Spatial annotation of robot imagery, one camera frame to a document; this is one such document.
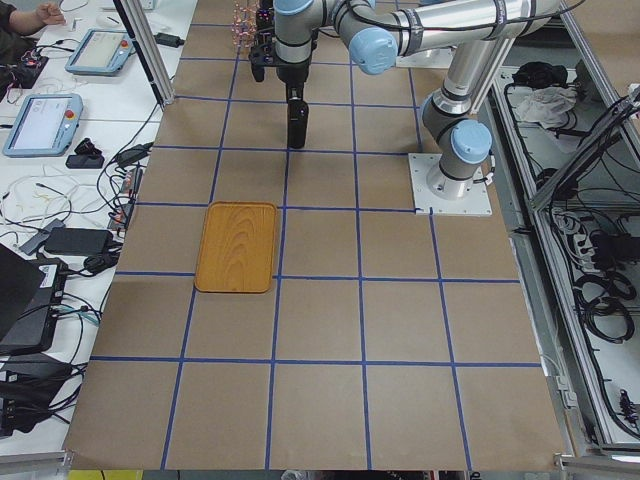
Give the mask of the person hand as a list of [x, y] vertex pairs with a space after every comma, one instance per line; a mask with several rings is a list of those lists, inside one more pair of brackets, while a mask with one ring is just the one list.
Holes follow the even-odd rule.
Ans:
[[46, 2], [38, 5], [33, 11], [25, 13], [21, 22], [23, 33], [33, 34], [46, 26], [65, 25], [66, 18], [57, 4]]

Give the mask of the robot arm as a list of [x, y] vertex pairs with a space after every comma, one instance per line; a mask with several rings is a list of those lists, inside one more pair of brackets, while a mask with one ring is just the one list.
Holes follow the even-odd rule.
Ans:
[[412, 37], [424, 49], [454, 46], [442, 86], [423, 103], [422, 121], [442, 151], [426, 182], [433, 195], [457, 201], [469, 193], [487, 159], [492, 136], [470, 117], [486, 95], [514, 40], [543, 26], [558, 1], [441, 1], [417, 9]]
[[447, 111], [464, 113], [492, 48], [539, 29], [559, 10], [556, 1], [439, 1], [387, 13], [377, 12], [372, 1], [277, 1], [276, 71], [287, 87], [301, 92], [314, 35], [325, 26], [334, 29], [351, 61], [368, 75], [385, 72], [399, 57], [453, 46], [440, 95]]

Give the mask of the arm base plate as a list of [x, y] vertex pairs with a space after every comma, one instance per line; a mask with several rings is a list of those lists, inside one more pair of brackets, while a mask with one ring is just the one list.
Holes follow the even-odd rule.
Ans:
[[409, 172], [417, 215], [492, 215], [488, 188], [477, 166], [471, 179], [452, 180], [440, 169], [440, 154], [410, 153]]
[[409, 56], [398, 56], [395, 66], [398, 68], [448, 69], [455, 51], [455, 47], [447, 47], [424, 50]]

